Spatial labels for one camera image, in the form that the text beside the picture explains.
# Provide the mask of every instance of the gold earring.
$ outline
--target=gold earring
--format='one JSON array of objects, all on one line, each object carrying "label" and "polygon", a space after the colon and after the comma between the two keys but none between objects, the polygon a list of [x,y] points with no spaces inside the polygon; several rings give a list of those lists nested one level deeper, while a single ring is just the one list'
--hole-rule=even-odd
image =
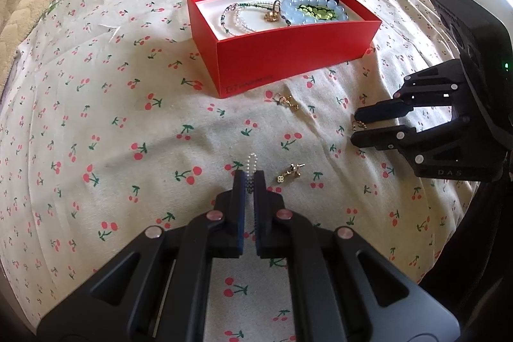
[{"label": "gold earring", "polygon": [[294,177],[301,176],[301,173],[299,172],[299,168],[301,168],[303,166],[304,166],[304,164],[291,164],[285,173],[276,177],[276,181],[278,183],[283,183],[285,181],[285,177],[289,176],[291,174],[294,174]]},{"label": "gold earring", "polygon": [[278,102],[282,106],[288,106],[290,107],[294,112],[299,110],[299,105],[296,102],[296,100],[292,97],[292,95],[289,96],[282,96],[281,93],[276,93],[275,97],[278,97],[278,99],[274,99],[276,102]]}]

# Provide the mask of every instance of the gold pendant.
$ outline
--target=gold pendant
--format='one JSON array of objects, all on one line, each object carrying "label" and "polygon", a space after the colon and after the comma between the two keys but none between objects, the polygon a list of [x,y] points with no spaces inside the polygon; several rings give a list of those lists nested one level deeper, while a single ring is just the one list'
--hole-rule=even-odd
[{"label": "gold pendant", "polygon": [[280,1],[274,1],[273,10],[269,11],[264,15],[264,19],[267,22],[278,22],[281,19],[280,16]]}]

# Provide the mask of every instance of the small pearl bracelet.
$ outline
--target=small pearl bracelet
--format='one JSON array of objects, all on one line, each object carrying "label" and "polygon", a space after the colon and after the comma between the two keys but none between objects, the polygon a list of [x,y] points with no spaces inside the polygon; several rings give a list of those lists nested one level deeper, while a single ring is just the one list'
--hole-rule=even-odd
[{"label": "small pearl bracelet", "polygon": [[[247,31],[248,33],[255,33],[257,32],[256,30],[250,28],[246,21],[240,16],[240,13],[247,7],[253,7],[253,8],[261,8],[261,9],[265,9],[265,10],[268,10],[268,11],[272,11],[273,10],[273,3],[269,3],[269,2],[250,2],[250,3],[232,3],[231,5],[227,6],[223,12],[223,14],[221,15],[221,27],[223,27],[224,31],[231,35],[232,37],[236,37],[237,35],[234,34],[232,31],[230,31],[227,27],[226,27],[226,14],[229,12],[229,11],[235,11],[235,25],[237,27],[242,27],[242,29],[244,29],[245,31]],[[285,23],[287,24],[287,26],[291,26],[291,22],[282,14],[280,14],[281,18],[285,21]]]}]

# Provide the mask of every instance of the bedsheet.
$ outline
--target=bedsheet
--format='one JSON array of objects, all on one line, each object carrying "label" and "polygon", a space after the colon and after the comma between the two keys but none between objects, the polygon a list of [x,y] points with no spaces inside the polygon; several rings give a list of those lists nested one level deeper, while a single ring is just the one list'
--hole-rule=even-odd
[{"label": "bedsheet", "polygon": [[[211,208],[251,152],[289,208],[350,225],[420,280],[475,184],[419,179],[396,151],[355,148],[351,115],[457,50],[429,0],[359,1],[383,20],[364,57],[220,100],[185,0],[55,0],[19,47],[0,111],[0,259],[31,323],[145,227]],[[402,122],[449,119],[442,107]],[[277,184],[291,163],[303,175]],[[214,263],[208,340],[294,340],[286,260],[255,258],[251,205],[244,256]]]}]

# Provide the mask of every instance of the blue bead bracelet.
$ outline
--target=blue bead bracelet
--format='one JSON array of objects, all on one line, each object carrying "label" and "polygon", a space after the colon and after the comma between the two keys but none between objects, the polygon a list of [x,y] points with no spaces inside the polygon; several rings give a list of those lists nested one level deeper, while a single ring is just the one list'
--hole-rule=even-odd
[{"label": "blue bead bracelet", "polygon": [[281,13],[292,25],[349,20],[344,7],[335,0],[283,0]]}]

